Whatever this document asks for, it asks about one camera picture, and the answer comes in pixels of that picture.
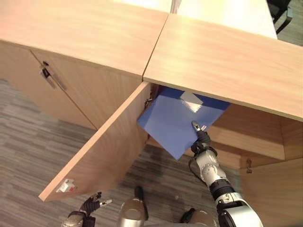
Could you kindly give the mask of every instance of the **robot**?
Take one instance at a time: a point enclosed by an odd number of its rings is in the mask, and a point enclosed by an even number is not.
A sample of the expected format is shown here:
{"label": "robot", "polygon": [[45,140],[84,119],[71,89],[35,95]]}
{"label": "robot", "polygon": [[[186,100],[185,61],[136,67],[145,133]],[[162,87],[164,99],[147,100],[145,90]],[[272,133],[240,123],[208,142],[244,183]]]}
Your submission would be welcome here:
{"label": "robot", "polygon": [[[225,172],[220,168],[217,160],[218,154],[210,146],[210,137],[204,131],[206,127],[201,128],[196,122],[192,122],[192,125],[198,139],[191,146],[195,155],[188,163],[189,169],[209,189],[217,207],[220,227],[263,227],[257,213],[234,190]],[[191,168],[193,161],[196,161],[199,166],[199,174],[196,174]],[[111,202],[111,200],[99,202],[100,197],[101,193],[98,192],[86,200],[79,211],[69,214],[69,217],[62,223],[62,227],[94,227],[95,218],[90,214]],[[134,198],[122,205],[117,227],[142,227],[147,219],[148,210],[144,202],[143,189],[139,186],[135,189]],[[207,227],[217,226],[216,222],[204,211],[194,208],[186,212],[180,222],[181,224],[162,225],[162,227],[175,225],[194,227],[201,226],[201,224]]]}

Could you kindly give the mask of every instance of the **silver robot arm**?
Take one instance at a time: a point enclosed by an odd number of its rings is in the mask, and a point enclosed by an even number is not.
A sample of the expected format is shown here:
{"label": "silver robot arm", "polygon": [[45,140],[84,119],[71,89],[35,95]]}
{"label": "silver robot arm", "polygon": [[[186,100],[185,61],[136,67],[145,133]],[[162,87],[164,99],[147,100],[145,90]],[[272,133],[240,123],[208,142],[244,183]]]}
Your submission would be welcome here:
{"label": "silver robot arm", "polygon": [[192,146],[200,169],[200,177],[207,185],[217,206],[220,227],[263,227],[253,208],[235,192],[225,172],[220,168],[216,151],[209,146],[209,136],[196,122],[193,126],[198,140]]}

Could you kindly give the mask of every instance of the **blue folder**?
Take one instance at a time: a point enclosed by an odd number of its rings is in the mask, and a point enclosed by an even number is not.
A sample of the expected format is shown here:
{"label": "blue folder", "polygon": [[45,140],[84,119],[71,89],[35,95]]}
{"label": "blue folder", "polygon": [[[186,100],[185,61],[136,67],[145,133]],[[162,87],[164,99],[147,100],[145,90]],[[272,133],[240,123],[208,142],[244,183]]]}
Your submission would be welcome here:
{"label": "blue folder", "polygon": [[180,99],[183,93],[177,89],[165,88],[137,121],[177,160],[197,140],[191,122],[205,125],[207,130],[230,105],[225,101],[195,95],[203,104],[194,113]]}

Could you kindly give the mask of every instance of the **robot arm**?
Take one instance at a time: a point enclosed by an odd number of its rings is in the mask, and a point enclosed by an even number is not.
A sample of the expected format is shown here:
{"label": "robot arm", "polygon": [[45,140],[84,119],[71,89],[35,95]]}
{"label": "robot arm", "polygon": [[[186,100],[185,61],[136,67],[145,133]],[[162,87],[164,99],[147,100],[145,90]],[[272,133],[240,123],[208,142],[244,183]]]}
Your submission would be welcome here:
{"label": "robot arm", "polygon": [[263,227],[253,208],[235,192],[217,161],[216,151],[209,146],[210,138],[200,126],[192,123],[198,140],[193,144],[201,180],[207,185],[217,206],[220,227]]}
{"label": "robot arm", "polygon": [[106,206],[112,200],[99,201],[101,192],[90,196],[81,206],[79,211],[73,211],[68,218],[63,221],[61,227],[94,227],[96,218],[90,214],[100,207]]}

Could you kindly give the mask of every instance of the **chair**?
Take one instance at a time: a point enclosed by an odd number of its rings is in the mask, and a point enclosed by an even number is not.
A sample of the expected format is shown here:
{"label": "chair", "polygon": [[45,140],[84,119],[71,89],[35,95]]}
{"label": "chair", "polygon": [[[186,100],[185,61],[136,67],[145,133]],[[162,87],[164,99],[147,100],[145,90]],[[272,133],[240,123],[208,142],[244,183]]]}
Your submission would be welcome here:
{"label": "chair", "polygon": [[288,6],[291,0],[267,0],[273,23],[275,24],[286,11],[286,19],[284,23],[276,30],[278,34],[281,32],[293,19],[293,10]]}

